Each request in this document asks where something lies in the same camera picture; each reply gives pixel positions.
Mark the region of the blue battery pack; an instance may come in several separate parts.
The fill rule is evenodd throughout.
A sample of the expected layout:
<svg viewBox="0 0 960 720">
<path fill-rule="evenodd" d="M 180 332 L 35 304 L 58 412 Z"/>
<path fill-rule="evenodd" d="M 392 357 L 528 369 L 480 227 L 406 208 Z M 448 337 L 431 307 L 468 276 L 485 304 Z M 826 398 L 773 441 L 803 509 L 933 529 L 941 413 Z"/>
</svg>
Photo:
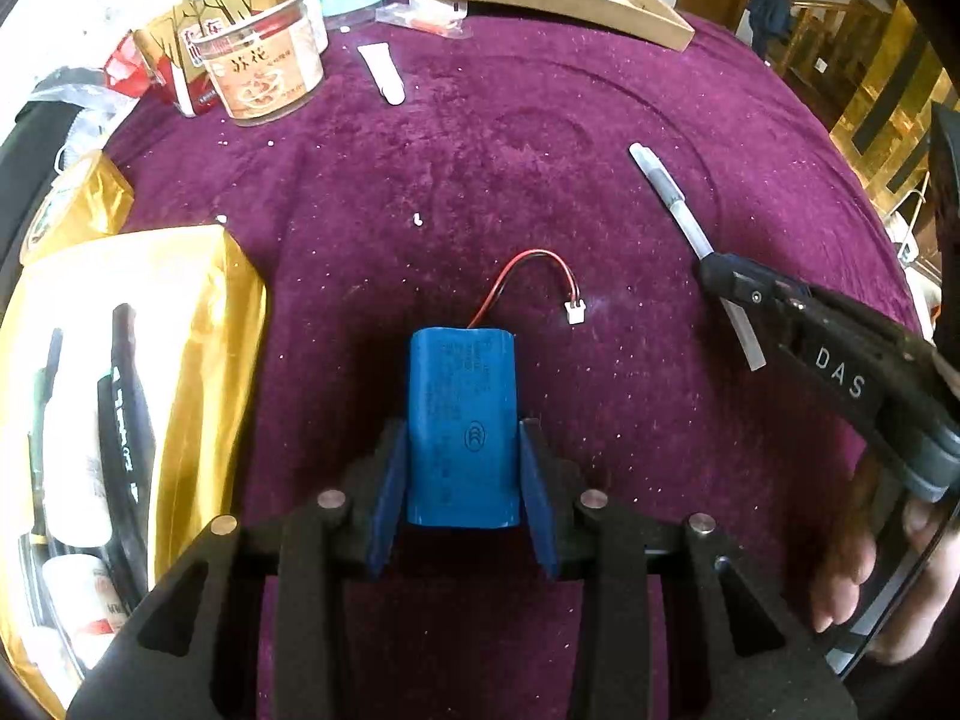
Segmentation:
<svg viewBox="0 0 960 720">
<path fill-rule="evenodd" d="M 516 341 L 483 320 L 514 271 L 537 259 L 560 271 L 566 320 L 583 323 L 586 301 L 562 255 L 527 249 L 501 268 L 467 325 L 413 333 L 405 517 L 415 527 L 501 530 L 521 523 Z"/>
</svg>

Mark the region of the black marker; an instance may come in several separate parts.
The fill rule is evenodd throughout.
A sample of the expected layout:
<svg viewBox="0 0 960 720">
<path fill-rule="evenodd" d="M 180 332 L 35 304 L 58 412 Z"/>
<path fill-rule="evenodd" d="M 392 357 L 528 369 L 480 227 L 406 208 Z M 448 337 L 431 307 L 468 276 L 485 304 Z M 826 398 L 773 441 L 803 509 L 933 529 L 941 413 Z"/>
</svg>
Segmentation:
<svg viewBox="0 0 960 720">
<path fill-rule="evenodd" d="M 148 528 L 155 439 L 135 366 L 135 312 L 127 302 L 110 316 L 109 371 L 98 380 L 101 472 L 110 522 L 107 568 L 132 611 L 148 593 Z"/>
</svg>

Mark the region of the silver black pen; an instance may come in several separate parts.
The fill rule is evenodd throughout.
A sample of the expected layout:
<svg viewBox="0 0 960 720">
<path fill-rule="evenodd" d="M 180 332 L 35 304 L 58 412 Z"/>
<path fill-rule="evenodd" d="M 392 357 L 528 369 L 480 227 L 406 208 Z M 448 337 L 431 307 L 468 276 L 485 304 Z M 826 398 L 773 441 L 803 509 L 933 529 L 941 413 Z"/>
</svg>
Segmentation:
<svg viewBox="0 0 960 720">
<path fill-rule="evenodd" d="M 643 173 L 643 176 L 646 177 L 647 182 L 654 188 L 654 192 L 658 195 L 667 213 L 672 216 L 674 223 L 679 227 L 686 243 L 693 250 L 693 254 L 697 255 L 697 259 L 703 260 L 708 255 L 713 254 L 715 249 L 709 242 L 703 227 L 700 226 L 697 218 L 688 208 L 685 193 L 675 182 L 672 174 L 667 171 L 664 163 L 659 160 L 659 156 L 651 148 L 647 148 L 647 146 L 638 142 L 632 143 L 628 147 L 628 154 L 630 154 L 633 163 Z M 732 330 L 739 340 L 748 369 L 752 372 L 759 371 L 766 366 L 765 353 L 761 349 L 754 327 L 748 320 L 747 312 L 740 305 L 735 305 L 727 299 L 723 299 L 721 305 L 727 314 L 727 318 L 731 321 Z"/>
</svg>

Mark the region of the white pill bottle red label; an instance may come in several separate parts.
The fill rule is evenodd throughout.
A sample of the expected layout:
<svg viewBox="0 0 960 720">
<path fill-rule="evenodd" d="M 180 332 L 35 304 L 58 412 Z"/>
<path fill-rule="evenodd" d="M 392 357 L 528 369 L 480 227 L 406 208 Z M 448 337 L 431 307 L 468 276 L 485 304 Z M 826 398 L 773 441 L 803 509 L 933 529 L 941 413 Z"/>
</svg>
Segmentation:
<svg viewBox="0 0 960 720">
<path fill-rule="evenodd" d="M 89 554 L 51 557 L 43 580 L 73 655 L 93 670 L 128 619 L 106 564 Z"/>
</svg>

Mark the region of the gold tray box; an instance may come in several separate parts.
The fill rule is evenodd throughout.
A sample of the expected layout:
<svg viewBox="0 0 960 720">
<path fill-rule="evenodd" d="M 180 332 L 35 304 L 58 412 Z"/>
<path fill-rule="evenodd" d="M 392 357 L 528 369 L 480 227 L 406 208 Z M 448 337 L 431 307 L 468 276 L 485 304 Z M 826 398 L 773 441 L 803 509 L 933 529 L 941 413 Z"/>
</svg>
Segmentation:
<svg viewBox="0 0 960 720">
<path fill-rule="evenodd" d="M 267 304 L 217 224 L 23 271 L 2 322 L 2 650 L 44 717 L 231 504 Z"/>
</svg>

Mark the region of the purple velvet tablecloth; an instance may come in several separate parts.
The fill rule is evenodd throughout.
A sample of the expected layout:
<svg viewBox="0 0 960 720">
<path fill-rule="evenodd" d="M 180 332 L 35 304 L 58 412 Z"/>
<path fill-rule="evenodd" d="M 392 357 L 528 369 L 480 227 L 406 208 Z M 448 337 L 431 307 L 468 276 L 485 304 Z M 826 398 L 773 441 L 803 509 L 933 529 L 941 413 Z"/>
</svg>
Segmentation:
<svg viewBox="0 0 960 720">
<path fill-rule="evenodd" d="M 387 43 L 405 103 L 359 57 Z M 709 240 L 873 305 L 913 301 L 861 185 L 809 109 L 724 29 L 670 52 L 565 21 L 475 15 L 443 39 L 337 36 L 279 121 L 187 119 L 145 98 L 110 138 L 128 227 L 223 221 L 270 293 L 235 512 L 278 517 L 335 483 L 405 408 L 410 335 L 491 312 L 517 341 L 519 406 L 590 483 L 645 514 L 708 512 L 798 613 L 859 439 L 789 367 L 745 366 L 719 302 L 628 147 L 667 166 Z"/>
</svg>

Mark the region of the wooden stair railing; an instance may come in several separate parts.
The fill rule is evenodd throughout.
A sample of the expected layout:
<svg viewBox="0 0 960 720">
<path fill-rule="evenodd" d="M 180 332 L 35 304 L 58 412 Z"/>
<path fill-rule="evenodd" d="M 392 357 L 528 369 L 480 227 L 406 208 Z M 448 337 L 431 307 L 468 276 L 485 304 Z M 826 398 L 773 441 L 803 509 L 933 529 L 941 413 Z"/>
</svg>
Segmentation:
<svg viewBox="0 0 960 720">
<path fill-rule="evenodd" d="M 869 0 L 796 0 L 773 70 L 831 127 L 866 78 L 889 20 Z"/>
</svg>

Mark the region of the person in dark jacket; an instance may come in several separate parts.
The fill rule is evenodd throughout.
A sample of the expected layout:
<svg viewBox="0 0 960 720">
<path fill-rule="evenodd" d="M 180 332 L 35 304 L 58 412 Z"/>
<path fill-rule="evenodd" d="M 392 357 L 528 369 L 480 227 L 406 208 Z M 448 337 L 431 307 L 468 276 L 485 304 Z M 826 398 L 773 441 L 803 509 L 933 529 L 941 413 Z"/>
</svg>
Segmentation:
<svg viewBox="0 0 960 720">
<path fill-rule="evenodd" d="M 768 47 L 776 39 L 786 37 L 793 24 L 793 0 L 748 0 L 748 26 L 752 31 L 752 50 L 766 59 Z"/>
</svg>

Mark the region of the white ointment tube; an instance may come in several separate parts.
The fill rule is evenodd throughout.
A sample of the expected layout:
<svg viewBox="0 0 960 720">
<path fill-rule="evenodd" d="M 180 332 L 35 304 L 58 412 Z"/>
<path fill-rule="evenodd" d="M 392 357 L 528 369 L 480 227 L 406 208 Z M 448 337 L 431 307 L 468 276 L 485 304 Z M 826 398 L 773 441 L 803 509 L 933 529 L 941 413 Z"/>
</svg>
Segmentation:
<svg viewBox="0 0 960 720">
<path fill-rule="evenodd" d="M 359 46 L 358 54 L 370 71 L 371 78 L 373 78 L 374 84 L 379 89 L 384 101 L 391 106 L 404 104 L 404 80 L 402 80 L 402 76 L 400 76 L 394 64 L 389 44 L 364 44 L 364 46 Z"/>
</svg>

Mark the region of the clear jar orange label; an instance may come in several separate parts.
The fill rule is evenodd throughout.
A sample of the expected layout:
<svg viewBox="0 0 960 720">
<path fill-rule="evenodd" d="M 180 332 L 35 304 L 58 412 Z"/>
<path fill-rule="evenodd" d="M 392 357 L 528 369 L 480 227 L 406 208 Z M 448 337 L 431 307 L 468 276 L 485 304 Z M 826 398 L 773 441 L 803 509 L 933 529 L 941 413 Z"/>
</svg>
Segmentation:
<svg viewBox="0 0 960 720">
<path fill-rule="evenodd" d="M 304 0 L 286 0 L 197 41 L 229 119 L 267 124 L 304 106 L 324 80 Z"/>
</svg>

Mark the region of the red plastic bag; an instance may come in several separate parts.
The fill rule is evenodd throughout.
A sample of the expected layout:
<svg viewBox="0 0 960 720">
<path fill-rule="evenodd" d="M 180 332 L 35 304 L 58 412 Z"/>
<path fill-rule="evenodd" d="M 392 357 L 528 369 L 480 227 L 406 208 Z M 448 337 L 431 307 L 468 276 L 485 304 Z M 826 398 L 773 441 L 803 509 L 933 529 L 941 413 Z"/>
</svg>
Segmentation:
<svg viewBox="0 0 960 720">
<path fill-rule="evenodd" d="M 135 32 L 129 31 L 109 54 L 103 67 L 106 86 L 127 98 L 143 98 L 148 91 L 160 89 L 160 77 L 146 61 Z"/>
</svg>

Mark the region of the black bag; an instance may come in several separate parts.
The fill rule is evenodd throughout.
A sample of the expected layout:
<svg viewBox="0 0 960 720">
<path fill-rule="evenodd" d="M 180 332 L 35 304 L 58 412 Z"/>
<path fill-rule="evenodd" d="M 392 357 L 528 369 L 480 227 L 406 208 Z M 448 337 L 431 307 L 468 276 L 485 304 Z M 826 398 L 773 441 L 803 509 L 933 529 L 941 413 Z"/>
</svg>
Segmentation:
<svg viewBox="0 0 960 720">
<path fill-rule="evenodd" d="M 26 226 L 52 182 L 55 154 L 80 108 L 60 101 L 26 103 L 2 143 L 2 281 L 20 265 Z"/>
</svg>

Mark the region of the red cigarette pack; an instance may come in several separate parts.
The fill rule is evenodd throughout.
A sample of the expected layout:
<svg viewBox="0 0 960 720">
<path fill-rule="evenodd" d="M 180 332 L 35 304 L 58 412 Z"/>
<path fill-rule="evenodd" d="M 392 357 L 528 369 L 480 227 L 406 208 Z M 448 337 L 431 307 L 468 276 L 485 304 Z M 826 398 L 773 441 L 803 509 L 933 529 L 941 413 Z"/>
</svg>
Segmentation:
<svg viewBox="0 0 960 720">
<path fill-rule="evenodd" d="M 205 114 L 218 104 L 199 41 L 205 36 L 200 0 L 182 0 L 133 31 L 133 41 L 163 99 L 184 117 Z"/>
</svg>

